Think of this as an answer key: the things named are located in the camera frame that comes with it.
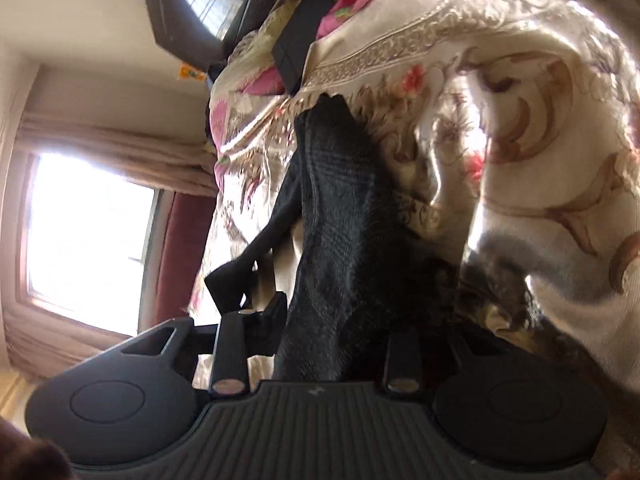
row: beige curtain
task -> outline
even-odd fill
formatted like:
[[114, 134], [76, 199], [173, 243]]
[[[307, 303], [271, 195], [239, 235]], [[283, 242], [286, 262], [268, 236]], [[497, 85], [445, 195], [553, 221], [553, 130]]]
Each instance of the beige curtain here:
[[34, 377], [53, 377], [127, 339], [30, 305], [9, 303], [3, 313], [11, 364]]
[[[39, 65], [0, 41], [0, 211], [4, 209], [6, 177], [20, 116]], [[13, 283], [2, 280], [0, 300]], [[9, 366], [0, 307], [0, 369]]]
[[201, 196], [217, 192], [215, 157], [204, 143], [187, 144], [25, 113], [15, 149], [77, 156], [143, 186]]

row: satin bedspread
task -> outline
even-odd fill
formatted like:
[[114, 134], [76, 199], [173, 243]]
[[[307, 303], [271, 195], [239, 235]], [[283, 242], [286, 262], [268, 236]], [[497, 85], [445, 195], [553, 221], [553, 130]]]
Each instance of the satin bedspread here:
[[[312, 45], [297, 95], [228, 95], [203, 274], [267, 223], [295, 115], [343, 94], [411, 257], [458, 270], [456, 315], [596, 381], [596, 462], [640, 468], [639, 40], [640, 0], [373, 0]], [[266, 296], [291, 294], [301, 251], [296, 229], [258, 263]], [[198, 322], [215, 320], [204, 296]]]

